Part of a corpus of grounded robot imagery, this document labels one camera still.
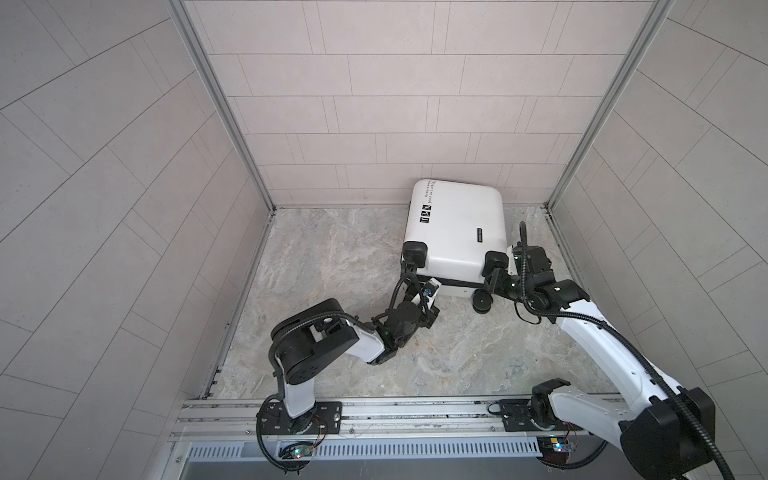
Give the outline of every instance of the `black cable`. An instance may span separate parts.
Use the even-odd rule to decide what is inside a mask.
[[[517,313],[517,314],[518,314],[518,318],[519,318],[520,320],[522,320],[523,322],[526,322],[526,323],[530,323],[531,325],[538,325],[539,323],[541,323],[541,317],[538,317],[538,321],[537,321],[537,322],[532,322],[532,321],[530,321],[530,320],[526,320],[526,319],[524,319],[523,317],[521,317],[521,316],[520,316],[520,312],[518,311],[518,303],[517,303],[517,302],[514,302],[514,304],[515,304],[515,313]]]
[[[605,330],[606,332],[610,333],[611,336],[613,336],[621,345],[623,345],[629,352],[632,354],[632,356],[640,363],[640,365],[645,369],[646,372],[648,372],[648,375],[653,379],[654,382],[656,382],[657,385],[661,388],[661,390],[664,392],[664,395],[667,396],[667,398],[670,400],[670,404],[672,408],[683,416],[686,422],[688,422],[688,425],[691,426],[691,428],[696,432],[696,434],[699,436],[699,438],[704,443],[705,448],[709,452],[709,454],[713,457],[715,463],[717,464],[717,468],[720,470],[720,473],[723,475],[723,480],[733,480],[733,473],[730,470],[730,467],[728,466],[728,463],[725,461],[725,458],[723,457],[723,454],[720,453],[720,450],[717,448],[717,445],[715,445],[715,441],[710,435],[710,433],[701,425],[701,422],[696,418],[696,416],[685,406],[682,400],[677,396],[677,394],[672,390],[672,388],[667,384],[667,382],[664,381],[664,377],[661,376],[661,374],[648,362],[648,360],[645,358],[645,356],[640,353],[637,348],[635,348],[632,343],[629,342],[629,340],[625,339],[624,336],[622,336],[613,326],[611,326],[608,322],[605,322],[604,320],[596,319],[593,316],[584,315],[583,313],[576,313],[576,312],[565,312],[565,311],[548,311],[548,312],[542,312],[539,310],[534,309],[531,304],[528,302],[528,293],[525,291],[525,270],[528,267],[528,230],[525,226],[525,222],[520,222],[520,243],[521,243],[521,255],[522,258],[520,259],[520,289],[521,294],[520,297],[522,298],[523,305],[525,306],[525,309],[531,314],[536,316],[558,316],[562,318],[572,318],[572,319],[579,319],[585,322],[593,323],[594,325],[597,325],[598,328]]]
[[[560,465],[558,463],[547,462],[542,457],[536,457],[536,459],[548,467],[559,468],[560,470],[575,470],[576,468],[581,468],[583,466],[586,466],[592,463],[598,456],[600,456],[600,454],[603,452],[603,450],[605,450],[605,447],[607,445],[608,445],[608,442],[603,440],[603,442],[600,445],[598,445],[598,447],[591,454],[582,458],[578,462],[566,463],[563,465]]]

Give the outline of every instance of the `marble floor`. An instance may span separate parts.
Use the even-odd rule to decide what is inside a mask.
[[[262,399],[277,391],[266,357],[270,330],[329,297],[368,321],[389,303],[399,278],[408,211],[400,208],[278,210],[214,396]],[[508,241],[525,220],[558,279],[570,277],[540,207],[505,207]],[[479,315],[469,299],[438,296],[440,314],[380,366],[341,356],[315,380],[318,397],[527,394],[561,377],[586,392],[616,388],[571,337],[548,321],[533,326],[496,298]]]

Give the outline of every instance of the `wire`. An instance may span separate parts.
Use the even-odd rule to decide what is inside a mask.
[[[531,322],[530,320],[526,320],[523,317],[521,317],[520,316],[520,312],[518,311],[518,303],[517,302],[515,302],[515,313],[518,314],[518,318],[520,320],[522,320],[523,322],[530,323],[531,325],[538,325],[539,323],[541,323],[541,317],[538,317],[538,321],[537,322]]]
[[[634,345],[632,345],[632,343],[630,343],[629,340],[625,339],[624,336],[622,336],[610,323],[606,322],[605,320],[596,319],[593,316],[584,315],[583,313],[567,312],[567,311],[542,312],[540,310],[534,309],[533,306],[531,306],[531,304],[528,302],[528,293],[525,291],[525,270],[528,267],[528,230],[525,226],[525,222],[520,222],[520,243],[521,243],[521,259],[520,259],[521,295],[520,296],[522,298],[525,309],[531,315],[557,316],[561,318],[579,319],[584,322],[593,323],[594,325],[597,325],[598,328],[605,330],[611,336],[613,336],[622,346],[624,346],[624,348],[629,350],[632,356],[640,363],[640,365],[645,369],[645,371],[648,372],[648,375],[650,375],[652,380],[656,382],[657,385],[659,385],[661,390],[664,392],[664,395],[666,395],[667,398],[670,400],[672,409],[675,410],[680,415],[682,415],[685,421],[688,423],[688,425],[690,425],[691,428],[696,432],[696,434],[704,443],[704,446],[707,449],[707,452],[710,454],[710,456],[714,459],[715,463],[717,464],[717,468],[720,470],[720,473],[723,475],[723,480],[733,480],[733,473],[731,472],[730,467],[728,466],[728,463],[725,461],[723,454],[720,453],[720,450],[717,448],[717,445],[715,445],[715,441],[712,438],[712,435],[710,435],[707,429],[705,429],[703,425],[701,425],[701,422],[699,422],[696,416],[685,406],[683,401],[672,390],[672,387],[670,387],[667,384],[667,382],[664,380],[664,377],[662,377],[661,374],[656,370],[656,368],[650,364],[648,359],[646,359],[645,356]]]

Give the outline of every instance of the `wall tile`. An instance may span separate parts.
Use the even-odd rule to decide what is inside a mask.
[[[551,188],[519,188],[516,204],[543,204],[552,195]]]
[[[501,165],[493,164],[433,164],[430,178],[495,187],[501,171]]]
[[[505,187],[552,188],[562,171],[562,165],[515,164]]]
[[[118,226],[7,373],[79,392],[159,259],[135,233]]]
[[[555,53],[627,52],[650,2],[574,2]]]
[[[522,97],[441,97],[437,131],[514,132],[523,102]]]
[[[190,74],[190,76],[187,77],[187,84],[192,89],[192,93],[194,93],[194,97],[197,99],[197,104],[200,105],[203,114],[206,117],[213,115],[216,111],[216,106],[214,105],[214,101],[210,98],[210,93],[208,93],[205,85],[203,85],[203,79],[200,78],[200,73],[195,71]]]
[[[524,132],[528,128],[528,122],[531,121],[531,114],[536,106],[538,97],[526,97],[523,102],[523,108],[520,110],[520,117],[518,123],[515,125],[515,131],[518,133]]]
[[[44,151],[0,116],[0,238],[69,178]]]
[[[0,106],[74,66],[22,0],[3,2],[0,18]]]
[[[0,243],[0,318],[35,329],[144,192],[104,149]]]
[[[557,134],[483,134],[475,161],[490,164],[543,164],[557,139]]]
[[[758,158],[768,160],[768,101],[761,88],[768,65],[741,55],[697,109]]]
[[[273,188],[338,188],[333,165],[268,165],[264,168]]]
[[[141,196],[134,210],[170,242],[211,177],[200,152],[188,141]]]
[[[711,292],[728,280],[746,272],[761,261],[763,261],[763,259],[755,253],[755,250],[752,250],[750,246],[747,245],[712,267],[712,270],[709,270],[704,275],[700,276],[698,278],[699,284],[701,284],[707,292]]]
[[[427,97],[336,97],[335,100],[342,132],[425,130]]]
[[[547,2],[451,4],[445,53],[541,53],[555,6]]]
[[[301,134],[305,164],[374,164],[374,134]]]
[[[15,101],[3,108],[0,114],[4,115],[24,135],[35,142],[59,167],[72,175],[83,166],[83,161],[74,154],[61,138],[57,137],[37,115],[33,114],[22,101]]]
[[[156,442],[156,436],[122,430],[98,477],[104,480],[141,478]]]
[[[387,163],[461,164],[468,141],[468,134],[387,134]]]
[[[51,441],[60,419],[0,409],[0,452],[3,475],[27,478]]]
[[[150,75],[152,75],[154,83],[160,88],[160,91],[163,92],[163,94],[166,94],[170,90],[171,84],[165,76],[165,73],[163,73],[163,69],[160,68],[160,64],[157,63],[154,55],[152,55],[152,50],[147,46],[144,37],[136,35],[128,41],[133,45],[136,49],[136,53],[141,57],[141,61],[144,63],[144,66],[147,67]]]
[[[320,97],[238,97],[237,105],[251,134],[328,131]]]
[[[0,407],[64,418],[77,393],[27,382],[12,376],[0,376]]]
[[[31,335],[28,330],[0,320],[0,370],[5,370]]]
[[[629,247],[650,225],[650,219],[607,164],[585,189],[621,249]]]
[[[247,227],[240,215],[234,209],[230,210],[213,246],[205,257],[200,275],[216,290],[221,291]]]
[[[109,148],[149,187],[204,122],[192,90],[182,83],[132,121]]]
[[[432,53],[445,53],[445,40],[448,37],[448,14],[450,2],[435,2],[435,21],[432,26]]]
[[[170,331],[213,242],[214,238],[197,217],[189,215],[132,310]]]
[[[147,245],[162,255],[165,249],[168,248],[168,242],[160,236],[158,232],[152,228],[152,226],[146,222],[143,218],[131,210],[123,219],[123,224],[133,230],[143,241],[147,242]]]
[[[627,178],[624,179],[624,186],[632,190],[632,187],[634,187],[635,184],[637,184],[637,181],[640,180],[643,175],[645,175],[645,172],[648,171],[648,168],[656,161],[657,158],[659,158],[659,154],[656,153],[653,148],[649,147],[648,150],[645,151],[645,154],[640,159],[640,161],[637,162],[637,165],[635,165],[629,175],[627,175]]]
[[[746,349],[663,237],[645,247],[632,260],[632,266],[694,366],[704,366]]]
[[[768,257],[768,167],[712,128],[678,165],[680,174],[763,258]]]
[[[632,327],[632,331],[637,335],[646,328],[656,325],[663,319],[664,316],[661,315],[659,307],[654,305],[650,310],[642,313],[638,318],[631,320],[629,324]]]
[[[649,147],[615,111],[611,112],[594,141],[594,149],[621,181],[629,177]]]
[[[761,413],[768,400],[768,375],[754,373],[740,379],[711,386],[710,391],[723,409],[739,438],[760,472],[768,473],[765,448],[760,444],[760,430],[768,426],[768,419]]]
[[[245,171],[245,166],[237,152],[232,150],[210,179],[198,200],[217,227],[224,222],[232,204],[237,199],[240,188],[246,181],[248,181],[248,173]]]
[[[300,2],[194,2],[213,53],[312,53]]]
[[[638,69],[685,100],[724,49],[716,41],[667,20]]]
[[[318,8],[326,53],[432,51],[432,2],[320,2]]]
[[[654,305],[655,297],[650,297],[607,225],[598,228],[587,245],[628,319],[637,318]]]
[[[648,168],[632,194],[694,276],[746,245],[662,158]]]
[[[726,71],[741,55],[738,51],[732,48],[726,47],[720,57],[717,57],[715,63],[710,67],[704,78],[696,85],[694,90],[685,99],[685,104],[694,110],[699,108],[699,105],[710,94],[714,86],[723,77]]]
[[[623,55],[575,55],[558,95],[602,96]]]
[[[615,109],[673,167],[710,127],[709,122],[641,73],[632,76]]]
[[[346,55],[240,55],[253,95],[351,95]]]
[[[156,346],[118,330],[30,478],[95,478],[157,352]]]
[[[594,222],[594,219],[600,215],[587,192],[584,191],[584,188],[578,182],[570,182],[565,192],[563,192],[562,200],[563,204],[568,207],[568,212],[573,217],[573,221],[580,233],[584,233]]]
[[[227,326],[232,320],[239,295],[240,292],[231,282],[224,282],[219,300],[216,301],[216,306],[210,314],[189,369],[187,369],[187,374],[181,383],[181,389],[185,392],[192,392],[193,394],[203,392],[204,383],[213,373],[214,362],[217,360],[216,353],[224,333],[227,331]]]
[[[67,25],[61,21],[56,11],[47,0],[25,0],[25,4],[32,10],[35,17],[43,24],[45,30],[51,34],[61,50],[67,54],[72,63],[79,65],[88,60],[88,54],[80,46],[77,39],[69,31]]]
[[[624,255],[626,255],[629,260],[632,260],[638,253],[643,251],[650,242],[656,240],[656,237],[659,235],[661,235],[661,233],[656,228],[656,225],[649,225],[639,237],[629,244],[629,247],[624,249]]]
[[[677,338],[666,320],[637,334],[637,341],[643,347],[645,356],[655,366],[687,389],[704,387],[704,382]]]
[[[349,188],[413,188],[421,165],[347,165]]]
[[[362,205],[366,202],[362,189],[291,190],[290,196],[295,205]]]
[[[526,131],[580,134],[599,103],[600,97],[539,97]]]
[[[239,55],[208,55],[208,58],[226,96],[246,97],[253,94],[245,78]]]
[[[547,30],[547,39],[544,41],[544,47],[541,48],[542,54],[552,54],[557,48],[560,35],[563,33],[563,27],[568,20],[568,15],[571,13],[573,2],[558,2],[556,5],[557,8],[554,10],[552,22]]]
[[[147,435],[160,435],[165,421],[166,418],[164,416],[132,409],[128,418],[125,420],[123,429],[131,432],[145,433]]]
[[[160,348],[162,348],[163,342],[165,342],[165,338],[168,336],[168,332],[133,312],[128,312],[121,328]]]
[[[250,153],[259,165],[293,164],[293,153],[285,134],[245,135]]]
[[[568,55],[467,55],[461,94],[557,95],[571,60]]]
[[[200,134],[205,146],[208,147],[216,165],[221,165],[224,158],[232,151],[233,146],[218,112],[208,118],[197,133]]]
[[[195,288],[190,290],[134,408],[168,415],[213,308],[205,295]]]
[[[410,188],[366,188],[366,205],[405,205],[411,201]]]
[[[715,385],[762,370],[752,353],[742,352],[699,368],[699,375],[707,385]]]
[[[762,286],[768,279],[768,266],[758,263],[736,278],[710,292],[710,297],[726,316],[728,322],[739,333],[760,365],[768,366],[768,353],[763,346],[768,339],[764,328],[764,315],[760,298]]]
[[[463,55],[351,55],[355,95],[458,95]]]
[[[281,199],[278,195],[275,195],[274,192],[281,191],[288,190],[270,191],[270,195],[276,204],[280,204]],[[250,270],[251,260],[253,259],[253,255],[256,252],[256,248],[259,246],[259,242],[261,241],[261,233],[268,218],[269,214],[266,208],[266,204],[261,201],[261,199],[259,199],[256,212],[250,219],[248,229],[245,231],[245,235],[243,235],[243,239],[240,241],[240,246],[237,248],[237,253],[235,253],[235,259],[232,260],[232,267],[227,274],[227,280],[235,285],[238,290],[241,290],[245,287],[245,281],[248,275],[248,271]]]
[[[763,20],[767,15],[768,5],[760,0],[712,0],[691,28],[765,63],[768,39]]]
[[[78,43],[91,57],[162,22],[169,16],[164,5],[151,0],[140,0],[130,4],[120,0],[106,2],[51,0],[50,3]]]
[[[155,25],[141,36],[171,85],[184,80],[194,71],[192,58],[187,53],[187,47],[181,41],[181,35],[173,20],[168,19]]]
[[[71,70],[24,99],[69,147],[88,159],[160,97],[130,42]]]
[[[571,213],[565,206],[565,201],[559,201],[552,211],[552,216],[557,221],[560,230],[563,233],[566,241],[568,242],[566,247],[570,250],[574,261],[578,268],[584,269],[591,261],[592,254],[587,248],[587,242],[582,238],[581,233],[576,227],[576,223],[571,217]]]

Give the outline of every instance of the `vent grille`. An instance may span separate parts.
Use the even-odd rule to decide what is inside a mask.
[[[461,458],[541,456],[536,439],[357,439],[329,440],[313,457],[333,460],[374,458]]]

